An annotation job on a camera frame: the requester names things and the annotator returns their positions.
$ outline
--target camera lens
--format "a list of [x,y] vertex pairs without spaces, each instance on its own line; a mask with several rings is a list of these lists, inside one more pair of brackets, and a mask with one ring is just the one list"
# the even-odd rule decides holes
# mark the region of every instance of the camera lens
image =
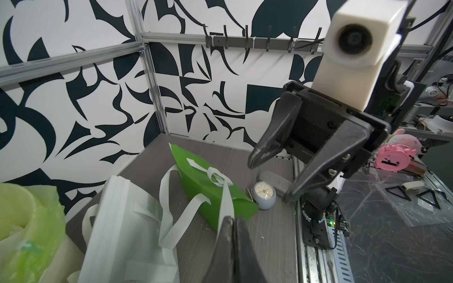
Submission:
[[357,24],[350,24],[343,28],[338,39],[340,49],[346,54],[359,54],[371,45],[371,33]]

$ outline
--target black and white wall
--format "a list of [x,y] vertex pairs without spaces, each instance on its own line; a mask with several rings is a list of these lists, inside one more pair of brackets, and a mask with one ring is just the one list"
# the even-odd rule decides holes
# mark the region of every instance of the black and white wall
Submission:
[[[2,1],[0,64],[134,41],[123,0]],[[54,185],[67,219],[159,134],[139,54],[0,88],[0,182]]]
[[[324,37],[331,17],[345,0],[137,0],[145,30],[162,33],[223,34],[290,38]],[[415,24],[446,0],[419,0]],[[435,20],[426,25],[433,25]],[[429,33],[420,27],[407,44],[424,44]],[[157,80],[169,130],[192,139],[252,149],[267,128],[282,86],[296,80],[310,86],[321,54],[260,49],[151,43]],[[413,62],[403,58],[400,72]]]

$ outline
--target hook rack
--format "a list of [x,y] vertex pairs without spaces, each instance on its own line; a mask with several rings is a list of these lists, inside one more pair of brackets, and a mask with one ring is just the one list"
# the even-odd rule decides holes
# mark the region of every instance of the hook rack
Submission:
[[270,25],[270,26],[267,28],[266,52],[269,52],[269,43],[270,43],[270,35],[271,35],[271,32],[272,32],[272,26]]
[[249,50],[249,26],[246,25],[246,50]]
[[209,36],[208,36],[208,34],[206,32],[206,25],[205,24],[203,24],[203,31],[204,31],[204,35],[206,36],[206,48],[209,48],[209,44],[210,44],[209,43]]
[[291,53],[291,50],[293,50],[293,43],[294,43],[294,37],[296,36],[296,31],[297,31],[297,28],[293,27],[293,35],[291,35],[291,39],[288,42],[288,53]]
[[297,28],[293,27],[293,36],[288,38],[272,38],[272,26],[268,26],[267,37],[257,37],[249,34],[248,25],[245,26],[245,36],[230,36],[227,34],[227,26],[223,25],[223,34],[211,35],[207,32],[207,26],[203,26],[204,34],[164,34],[164,33],[141,33],[145,42],[162,42],[162,43],[183,43],[183,44],[203,44],[206,48],[213,46],[245,48],[250,49],[265,49],[266,51],[282,50],[282,51],[304,51],[311,52],[318,49],[318,43],[313,43],[313,40],[298,39]]
[[225,49],[228,49],[229,42],[228,42],[228,34],[227,34],[227,26],[226,25],[223,25],[223,33],[225,34],[225,40],[226,40]]
[[[322,28],[319,27],[319,28],[318,28],[318,33],[316,34],[316,37],[315,37],[315,39],[314,39],[315,41],[319,39],[319,35],[321,34],[321,30],[322,30]],[[314,45],[311,45],[311,46],[310,46],[310,54],[312,54],[312,55],[318,50],[318,46],[317,46],[317,45],[316,45],[316,50],[313,48],[313,46],[314,46]]]

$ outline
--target white camera housing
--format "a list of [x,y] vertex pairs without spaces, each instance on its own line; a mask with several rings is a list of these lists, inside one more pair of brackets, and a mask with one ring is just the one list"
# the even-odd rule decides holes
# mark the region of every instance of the white camera housing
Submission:
[[[364,111],[382,65],[401,41],[396,32],[406,8],[406,0],[348,0],[343,4],[330,23],[311,87]],[[361,26],[371,34],[370,46],[358,54],[340,48],[340,34],[348,25]]]

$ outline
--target light blue alarm clock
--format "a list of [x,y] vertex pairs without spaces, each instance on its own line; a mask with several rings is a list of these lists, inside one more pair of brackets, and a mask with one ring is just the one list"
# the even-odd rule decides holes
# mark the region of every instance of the light blue alarm clock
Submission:
[[258,203],[258,208],[262,210],[270,209],[277,200],[274,187],[263,181],[255,184],[252,197]]

